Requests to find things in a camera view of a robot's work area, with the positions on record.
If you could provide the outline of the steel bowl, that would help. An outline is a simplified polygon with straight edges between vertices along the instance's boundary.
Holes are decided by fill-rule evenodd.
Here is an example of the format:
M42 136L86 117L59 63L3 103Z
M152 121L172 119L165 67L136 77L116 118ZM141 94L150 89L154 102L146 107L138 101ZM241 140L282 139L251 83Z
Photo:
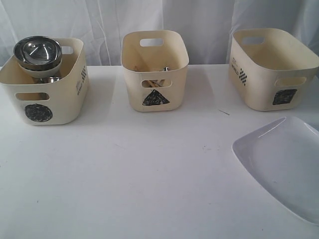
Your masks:
M62 60L62 47L53 38L30 36L20 40L13 54L22 68L31 71L47 71L55 68Z

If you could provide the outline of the cream bin with circle mark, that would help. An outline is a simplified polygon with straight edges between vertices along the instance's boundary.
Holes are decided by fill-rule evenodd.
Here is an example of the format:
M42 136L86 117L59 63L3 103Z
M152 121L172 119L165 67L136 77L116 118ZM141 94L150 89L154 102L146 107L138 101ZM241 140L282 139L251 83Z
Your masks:
M77 38L58 38L57 42L73 48L73 53L62 55L59 69L62 78L58 81L36 84L15 57L0 70L0 84L27 124L66 124L81 111L89 86L84 43Z

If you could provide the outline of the wooden chopstick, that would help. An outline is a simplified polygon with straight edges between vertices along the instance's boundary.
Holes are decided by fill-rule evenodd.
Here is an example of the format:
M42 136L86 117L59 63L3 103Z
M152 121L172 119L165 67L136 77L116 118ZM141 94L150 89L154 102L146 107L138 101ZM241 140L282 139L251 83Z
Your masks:
M149 68L148 67L134 67L135 72L148 72ZM160 80L144 80L141 82L142 86L145 88L158 88L161 87L160 85Z

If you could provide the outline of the white square plate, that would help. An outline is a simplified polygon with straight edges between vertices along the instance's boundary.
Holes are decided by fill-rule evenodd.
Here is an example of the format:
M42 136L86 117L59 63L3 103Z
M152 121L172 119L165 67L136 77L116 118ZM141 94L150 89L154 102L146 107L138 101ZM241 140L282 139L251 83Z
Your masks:
M232 150L285 208L319 224L319 132L298 117L277 119L239 139Z

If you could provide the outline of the cream bin with square mark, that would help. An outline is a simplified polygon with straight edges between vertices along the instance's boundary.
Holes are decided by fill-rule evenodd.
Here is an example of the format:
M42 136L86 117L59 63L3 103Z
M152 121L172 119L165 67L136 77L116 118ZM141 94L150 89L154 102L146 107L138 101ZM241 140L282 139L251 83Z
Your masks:
M229 79L253 110L296 107L318 69L319 57L284 30L244 29L232 35Z

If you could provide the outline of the steel fork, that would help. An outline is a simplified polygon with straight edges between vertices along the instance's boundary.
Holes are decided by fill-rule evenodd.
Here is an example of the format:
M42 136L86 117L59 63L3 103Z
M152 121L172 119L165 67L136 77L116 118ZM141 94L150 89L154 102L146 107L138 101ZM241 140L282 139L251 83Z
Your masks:
M164 67L162 71L167 72L169 70L170 70L169 67ZM165 79L157 80L156 83L157 83L158 87L163 87L164 83L165 83Z

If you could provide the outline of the cream bin with triangle mark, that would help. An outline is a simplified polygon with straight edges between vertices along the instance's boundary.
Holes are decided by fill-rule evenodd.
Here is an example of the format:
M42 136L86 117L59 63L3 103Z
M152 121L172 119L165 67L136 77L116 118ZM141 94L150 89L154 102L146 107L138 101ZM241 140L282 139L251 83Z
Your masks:
M183 100L189 57L181 35L171 30L137 31L123 38L124 80L131 107L139 112L170 111ZM148 67L135 72L134 67ZM170 70L163 72L164 67ZM144 80L165 79L163 87L145 88Z

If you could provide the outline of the white curtain backdrop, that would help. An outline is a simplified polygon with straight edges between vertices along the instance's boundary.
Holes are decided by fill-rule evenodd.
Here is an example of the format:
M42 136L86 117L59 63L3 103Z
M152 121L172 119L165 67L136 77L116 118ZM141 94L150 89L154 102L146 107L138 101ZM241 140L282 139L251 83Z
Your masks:
M122 41L135 31L173 30L191 64L225 64L232 34L278 28L319 50L316 0L3 0L0 62L32 35L74 37L84 42L88 65L120 65Z

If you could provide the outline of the steel mug with folding handle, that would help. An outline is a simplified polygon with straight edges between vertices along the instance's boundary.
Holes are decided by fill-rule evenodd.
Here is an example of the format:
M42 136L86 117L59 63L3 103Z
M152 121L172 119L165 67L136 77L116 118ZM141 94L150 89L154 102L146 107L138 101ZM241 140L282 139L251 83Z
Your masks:
M48 84L54 83L62 79L61 76L49 76L49 77L42 77L42 78L32 78L35 84Z

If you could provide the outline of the white ceramic bowl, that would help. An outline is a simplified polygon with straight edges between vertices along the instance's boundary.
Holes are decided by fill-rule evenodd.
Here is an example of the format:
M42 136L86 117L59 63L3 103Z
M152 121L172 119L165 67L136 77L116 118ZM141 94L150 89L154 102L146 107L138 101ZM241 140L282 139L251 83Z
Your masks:
M23 72L25 72L27 75L33 78L46 78L46 77L53 77L57 74L59 75L59 70L61 65L62 65L62 61L60 61L60 63L56 67L49 70L45 70L45 71L29 70L29 69L23 68L21 65L18 65L18 66Z

